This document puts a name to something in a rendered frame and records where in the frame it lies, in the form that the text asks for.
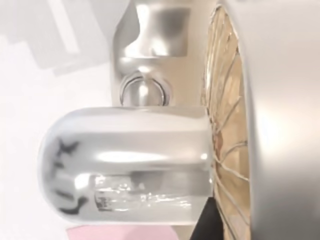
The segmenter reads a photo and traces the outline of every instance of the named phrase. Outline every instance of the shiny metal surface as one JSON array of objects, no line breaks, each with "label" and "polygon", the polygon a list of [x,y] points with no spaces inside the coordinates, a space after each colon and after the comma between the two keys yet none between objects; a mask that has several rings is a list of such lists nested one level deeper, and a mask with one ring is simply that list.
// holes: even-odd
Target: shiny metal surface
[{"label": "shiny metal surface", "polygon": [[209,26],[202,104],[213,123],[214,196],[226,240],[250,240],[250,176],[243,63],[230,18],[217,6]]},{"label": "shiny metal surface", "polygon": [[114,106],[121,106],[121,85],[135,72],[170,86],[164,90],[171,106],[199,104],[201,81],[196,79],[202,77],[213,4],[212,0],[129,2],[112,42]]},{"label": "shiny metal surface", "polygon": [[320,235],[320,2],[220,2],[239,40],[253,240]]},{"label": "shiny metal surface", "polygon": [[204,107],[78,110],[44,139],[41,188],[71,221],[192,224],[213,192],[211,136]]}]

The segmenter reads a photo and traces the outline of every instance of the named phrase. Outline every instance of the wire mesh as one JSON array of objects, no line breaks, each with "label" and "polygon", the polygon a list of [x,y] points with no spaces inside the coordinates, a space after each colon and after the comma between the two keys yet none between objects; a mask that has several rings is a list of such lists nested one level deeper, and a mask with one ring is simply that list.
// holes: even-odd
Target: wire mesh
[{"label": "wire mesh", "polygon": [[211,17],[201,101],[212,123],[214,196],[226,240],[250,240],[250,176],[242,60],[223,7]]}]

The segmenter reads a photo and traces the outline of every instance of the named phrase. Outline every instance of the pink object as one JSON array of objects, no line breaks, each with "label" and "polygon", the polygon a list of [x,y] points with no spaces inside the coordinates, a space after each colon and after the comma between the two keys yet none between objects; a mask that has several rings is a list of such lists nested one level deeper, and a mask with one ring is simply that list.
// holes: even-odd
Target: pink object
[{"label": "pink object", "polygon": [[67,230],[69,240],[179,240],[170,226],[103,225]]}]

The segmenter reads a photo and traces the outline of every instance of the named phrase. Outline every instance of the pink paper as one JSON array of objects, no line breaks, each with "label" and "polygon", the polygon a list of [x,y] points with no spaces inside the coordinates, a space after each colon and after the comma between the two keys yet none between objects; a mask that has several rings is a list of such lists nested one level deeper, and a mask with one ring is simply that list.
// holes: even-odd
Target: pink paper
[{"label": "pink paper", "polygon": [[170,226],[81,226],[67,234],[69,240],[179,240]]}]

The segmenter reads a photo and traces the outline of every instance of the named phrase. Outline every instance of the black object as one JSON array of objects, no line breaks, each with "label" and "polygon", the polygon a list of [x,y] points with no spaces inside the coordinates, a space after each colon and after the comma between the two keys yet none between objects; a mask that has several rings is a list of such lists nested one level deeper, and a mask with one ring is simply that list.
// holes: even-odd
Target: black object
[{"label": "black object", "polygon": [[224,224],[213,197],[207,200],[190,240],[224,240]]}]

